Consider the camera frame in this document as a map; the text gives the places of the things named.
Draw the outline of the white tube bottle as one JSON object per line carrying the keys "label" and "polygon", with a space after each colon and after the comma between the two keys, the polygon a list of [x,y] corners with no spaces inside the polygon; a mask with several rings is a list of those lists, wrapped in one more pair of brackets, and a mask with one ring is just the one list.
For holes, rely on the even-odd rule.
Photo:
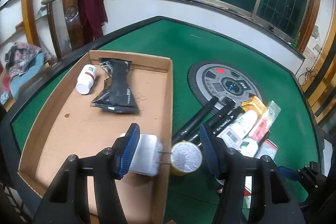
{"label": "white tube bottle", "polygon": [[248,110],[237,117],[232,124],[217,135],[224,140],[228,148],[238,149],[242,140],[250,132],[258,119],[258,114],[254,110]]}

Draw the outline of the white power adapter plug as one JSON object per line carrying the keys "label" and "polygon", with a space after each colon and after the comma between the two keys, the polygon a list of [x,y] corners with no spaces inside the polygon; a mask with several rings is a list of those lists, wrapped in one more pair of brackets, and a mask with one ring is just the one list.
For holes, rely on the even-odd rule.
{"label": "white power adapter plug", "polygon": [[163,149],[163,144],[153,134],[141,134],[129,172],[143,176],[154,177],[159,173],[163,164],[163,155],[170,155],[170,151]]}

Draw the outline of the yellow round tin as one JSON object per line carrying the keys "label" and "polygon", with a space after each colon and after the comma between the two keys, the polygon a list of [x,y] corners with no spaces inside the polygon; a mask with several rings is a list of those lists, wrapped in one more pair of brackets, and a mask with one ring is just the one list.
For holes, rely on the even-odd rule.
{"label": "yellow round tin", "polygon": [[189,141],[180,141],[173,145],[170,154],[170,172],[175,176],[184,176],[198,170],[202,164],[201,150]]}

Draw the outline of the black marker yellow cap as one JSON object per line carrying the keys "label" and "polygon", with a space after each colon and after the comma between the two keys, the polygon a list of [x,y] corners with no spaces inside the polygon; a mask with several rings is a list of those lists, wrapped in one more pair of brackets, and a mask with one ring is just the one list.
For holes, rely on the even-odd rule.
{"label": "black marker yellow cap", "polygon": [[185,125],[183,125],[172,137],[171,144],[178,143],[183,140],[189,133],[191,133],[197,125],[204,119],[204,117],[211,111],[211,109],[218,102],[219,98],[213,96],[201,110],[199,110]]}

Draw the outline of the red grey small box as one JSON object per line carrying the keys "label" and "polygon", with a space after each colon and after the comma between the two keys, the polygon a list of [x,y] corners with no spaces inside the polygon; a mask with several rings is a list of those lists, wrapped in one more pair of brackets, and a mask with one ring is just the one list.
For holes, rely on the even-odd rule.
{"label": "red grey small box", "polygon": [[260,159],[262,156],[267,155],[272,160],[274,160],[276,153],[278,151],[278,147],[269,139],[266,139],[263,141],[263,143],[260,145],[258,151],[256,152],[256,155],[254,158]]}

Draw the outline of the orange snack packet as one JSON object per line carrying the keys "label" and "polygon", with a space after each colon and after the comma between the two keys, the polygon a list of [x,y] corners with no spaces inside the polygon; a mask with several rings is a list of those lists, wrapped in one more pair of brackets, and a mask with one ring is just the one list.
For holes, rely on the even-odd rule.
{"label": "orange snack packet", "polygon": [[255,111],[258,115],[262,115],[266,111],[266,106],[263,104],[262,100],[258,96],[250,96],[248,101],[243,101],[241,103],[241,108],[247,112],[248,110]]}

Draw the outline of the white medicine bottle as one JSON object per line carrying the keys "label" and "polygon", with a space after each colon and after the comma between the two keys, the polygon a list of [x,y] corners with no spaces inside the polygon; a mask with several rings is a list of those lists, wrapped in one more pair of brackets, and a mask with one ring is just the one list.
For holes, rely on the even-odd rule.
{"label": "white medicine bottle", "polygon": [[238,148],[238,151],[243,156],[247,157],[254,157],[258,150],[259,150],[258,143],[252,138],[244,138],[242,140],[240,147]]}

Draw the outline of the black marker green cap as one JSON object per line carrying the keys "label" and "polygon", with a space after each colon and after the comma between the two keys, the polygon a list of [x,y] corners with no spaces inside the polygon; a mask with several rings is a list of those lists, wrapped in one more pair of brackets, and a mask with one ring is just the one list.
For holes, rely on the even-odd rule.
{"label": "black marker green cap", "polygon": [[[233,101],[228,97],[224,98],[224,102],[225,105],[214,116],[212,116],[209,120],[206,121],[206,123],[208,123],[211,128],[214,128],[219,122],[221,122],[235,106],[235,101]],[[199,139],[198,137],[199,129],[200,127],[196,128],[194,131],[189,133],[189,135],[187,135],[184,138],[184,140],[196,143]]]}

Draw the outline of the black foil packet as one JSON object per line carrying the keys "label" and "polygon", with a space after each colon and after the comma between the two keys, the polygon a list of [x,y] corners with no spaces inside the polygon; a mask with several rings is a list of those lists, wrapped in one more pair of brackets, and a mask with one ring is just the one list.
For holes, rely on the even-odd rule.
{"label": "black foil packet", "polygon": [[92,100],[97,107],[118,114],[138,114],[138,105],[127,82],[131,61],[100,58],[100,67],[107,73],[103,90]]}

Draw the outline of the cardboard tray box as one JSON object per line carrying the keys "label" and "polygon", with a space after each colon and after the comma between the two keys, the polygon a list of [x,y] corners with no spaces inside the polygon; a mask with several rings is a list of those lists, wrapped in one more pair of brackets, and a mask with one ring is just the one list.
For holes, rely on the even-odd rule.
{"label": "cardboard tray box", "polygon": [[[107,73],[100,58],[131,61],[127,82],[138,114],[118,114],[91,107]],[[82,68],[96,67],[87,95],[75,89]],[[118,143],[132,123],[141,134],[156,135],[171,148],[173,63],[160,56],[89,51],[64,76],[40,110],[26,140],[18,173],[39,196],[35,223],[162,223],[169,166],[157,176],[113,176]]]}

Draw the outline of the round grey table console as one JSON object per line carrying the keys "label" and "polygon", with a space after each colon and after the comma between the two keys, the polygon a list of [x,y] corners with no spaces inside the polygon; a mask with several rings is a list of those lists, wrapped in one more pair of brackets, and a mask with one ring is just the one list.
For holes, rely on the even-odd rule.
{"label": "round grey table console", "polygon": [[211,110],[216,114],[229,99],[238,107],[251,96],[263,98],[256,84],[237,69],[228,64],[207,60],[193,64],[187,75],[189,88],[201,105],[205,105],[214,96],[218,102]]}

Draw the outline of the small white pill bottle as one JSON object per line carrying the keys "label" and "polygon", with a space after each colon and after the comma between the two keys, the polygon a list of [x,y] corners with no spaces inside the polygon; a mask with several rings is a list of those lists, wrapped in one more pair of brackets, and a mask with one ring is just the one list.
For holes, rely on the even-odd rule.
{"label": "small white pill bottle", "polygon": [[92,64],[85,65],[78,78],[75,89],[82,95],[87,95],[96,79],[96,67]]}

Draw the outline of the pile of clothes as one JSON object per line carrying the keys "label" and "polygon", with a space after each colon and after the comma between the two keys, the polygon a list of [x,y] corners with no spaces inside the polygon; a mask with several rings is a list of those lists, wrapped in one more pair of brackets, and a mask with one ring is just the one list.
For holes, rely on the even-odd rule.
{"label": "pile of clothes", "polygon": [[16,42],[5,54],[9,88],[15,100],[19,97],[20,87],[41,71],[45,57],[41,48],[23,42]]}

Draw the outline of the maroon cloth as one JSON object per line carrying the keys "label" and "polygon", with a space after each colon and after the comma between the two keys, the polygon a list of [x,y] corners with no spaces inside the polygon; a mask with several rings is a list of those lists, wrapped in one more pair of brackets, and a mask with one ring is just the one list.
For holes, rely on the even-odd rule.
{"label": "maroon cloth", "polygon": [[103,37],[102,26],[108,22],[104,0],[77,0],[84,43]]}

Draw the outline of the white shelving unit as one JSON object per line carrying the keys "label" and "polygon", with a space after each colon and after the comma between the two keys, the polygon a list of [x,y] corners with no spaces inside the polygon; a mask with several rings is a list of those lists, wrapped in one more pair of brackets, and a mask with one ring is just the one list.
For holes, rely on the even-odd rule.
{"label": "white shelving unit", "polygon": [[[48,57],[55,57],[56,52],[51,39],[47,7],[44,0],[33,0],[35,25],[42,50]],[[22,0],[1,0],[1,64],[5,64],[5,54],[16,42],[27,42],[23,28]]]}

